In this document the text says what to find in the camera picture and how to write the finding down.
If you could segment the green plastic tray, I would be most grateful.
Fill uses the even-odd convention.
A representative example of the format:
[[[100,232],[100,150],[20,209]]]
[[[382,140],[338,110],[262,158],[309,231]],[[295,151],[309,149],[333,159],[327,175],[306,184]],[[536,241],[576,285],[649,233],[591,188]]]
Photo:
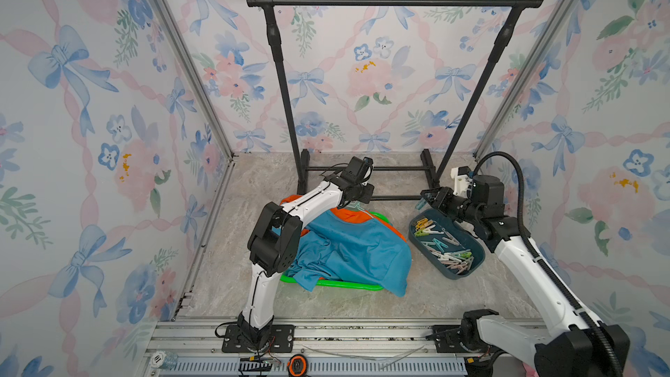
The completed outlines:
[[[378,212],[368,212],[371,216],[374,216],[377,218],[379,221],[382,223],[387,222],[388,218]],[[297,281],[293,277],[288,277],[287,275],[282,275],[281,277],[281,282],[287,283],[287,284],[298,284]],[[336,281],[336,280],[326,280],[326,279],[319,279],[317,282],[317,286],[323,286],[323,287],[331,287],[331,288],[343,288],[343,289],[351,289],[351,290],[362,290],[362,291],[382,291],[384,290],[384,287],[379,286],[378,284],[361,284],[361,283],[354,283],[354,282],[347,282],[347,281]]]

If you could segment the dark teal clothespin bin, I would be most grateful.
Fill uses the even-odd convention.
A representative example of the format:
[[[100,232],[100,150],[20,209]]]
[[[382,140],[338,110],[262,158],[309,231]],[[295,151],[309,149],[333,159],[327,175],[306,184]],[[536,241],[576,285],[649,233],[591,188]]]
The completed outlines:
[[[447,279],[469,277],[485,261],[483,246],[436,209],[428,209],[413,218],[408,232],[409,240]]]

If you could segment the teal t-shirt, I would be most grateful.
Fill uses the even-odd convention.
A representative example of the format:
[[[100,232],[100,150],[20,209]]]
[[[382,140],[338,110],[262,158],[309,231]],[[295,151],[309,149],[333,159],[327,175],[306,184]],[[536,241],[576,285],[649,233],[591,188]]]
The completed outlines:
[[[284,273],[307,291],[313,291],[319,279],[378,284],[397,297],[404,297],[412,266],[409,243],[388,249],[335,248],[302,246]]]

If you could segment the orange t-shirt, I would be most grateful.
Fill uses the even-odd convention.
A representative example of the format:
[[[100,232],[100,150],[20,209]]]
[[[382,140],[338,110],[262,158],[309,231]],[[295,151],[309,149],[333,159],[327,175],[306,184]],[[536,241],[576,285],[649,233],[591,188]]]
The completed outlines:
[[[391,223],[378,216],[365,210],[340,208],[341,199],[338,190],[315,190],[301,197],[288,197],[280,206],[302,222],[302,246],[388,249],[408,242]]]

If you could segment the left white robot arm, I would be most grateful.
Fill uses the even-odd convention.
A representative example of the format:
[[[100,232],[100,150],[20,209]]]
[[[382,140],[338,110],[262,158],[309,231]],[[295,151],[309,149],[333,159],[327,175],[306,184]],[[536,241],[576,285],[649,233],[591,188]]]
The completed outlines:
[[[263,207],[247,244],[252,265],[251,288],[237,317],[245,343],[264,347],[270,340],[278,284],[298,255],[303,229],[318,216],[332,209],[343,209],[349,202],[370,202],[374,186],[368,181],[372,173],[371,158],[354,156],[347,166],[326,176],[307,194],[292,202],[269,202]]]

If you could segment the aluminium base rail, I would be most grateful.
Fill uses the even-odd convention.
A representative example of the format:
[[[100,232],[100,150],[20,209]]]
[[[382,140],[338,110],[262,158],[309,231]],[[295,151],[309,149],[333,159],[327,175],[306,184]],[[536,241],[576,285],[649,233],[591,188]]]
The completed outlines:
[[[139,376],[258,376],[246,354],[223,352],[226,317],[183,317],[153,332]],[[492,349],[466,349],[456,319],[288,319],[291,335],[263,360],[269,376],[286,376],[289,359],[306,357],[310,376],[459,376],[469,358]]]

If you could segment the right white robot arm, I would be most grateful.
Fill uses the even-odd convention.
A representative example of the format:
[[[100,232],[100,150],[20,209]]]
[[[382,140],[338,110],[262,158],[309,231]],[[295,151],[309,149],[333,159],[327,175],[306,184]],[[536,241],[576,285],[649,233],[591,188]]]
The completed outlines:
[[[460,339],[471,350],[496,348],[531,366],[540,376],[621,376],[630,340],[607,325],[556,274],[521,219],[504,213],[504,185],[494,176],[455,178],[450,187],[423,190],[432,209],[474,235],[509,269],[544,321],[532,331],[492,310],[466,312]]]

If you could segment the black clothes rack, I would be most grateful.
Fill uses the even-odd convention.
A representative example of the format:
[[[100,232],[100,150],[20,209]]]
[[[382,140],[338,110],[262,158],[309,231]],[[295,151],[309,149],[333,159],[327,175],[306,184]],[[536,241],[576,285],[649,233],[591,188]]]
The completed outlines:
[[[464,114],[455,133],[447,147],[445,155],[441,159],[439,166],[433,164],[431,153],[424,149],[420,153],[420,160],[422,163],[417,166],[391,166],[378,167],[380,172],[422,172],[426,176],[427,185],[430,188],[435,188],[440,185],[441,177],[444,174],[448,162],[455,153],[458,142],[467,127],[468,122],[476,105],[481,98],[483,91],[490,80],[497,63],[501,59],[505,49],[511,41],[518,20],[520,19],[524,10],[537,9],[542,6],[544,0],[245,0],[247,5],[251,8],[259,8],[265,15],[266,33],[268,43],[271,50],[272,59],[274,61],[277,80],[281,98],[283,101],[284,114],[289,130],[289,138],[291,149],[298,175],[298,195],[303,195],[308,191],[308,176],[311,171],[329,172],[331,169],[327,167],[312,167],[310,165],[310,152],[301,150],[298,147],[297,131],[294,123],[292,106],[290,103],[290,94],[288,87],[287,75],[284,67],[284,54],[282,48],[281,33],[278,27],[277,18],[274,8],[277,6],[318,6],[324,5],[326,7],[466,7],[466,8],[508,8],[509,15],[502,25],[501,30],[497,33],[487,63],[483,69],[473,95],[468,101]]]

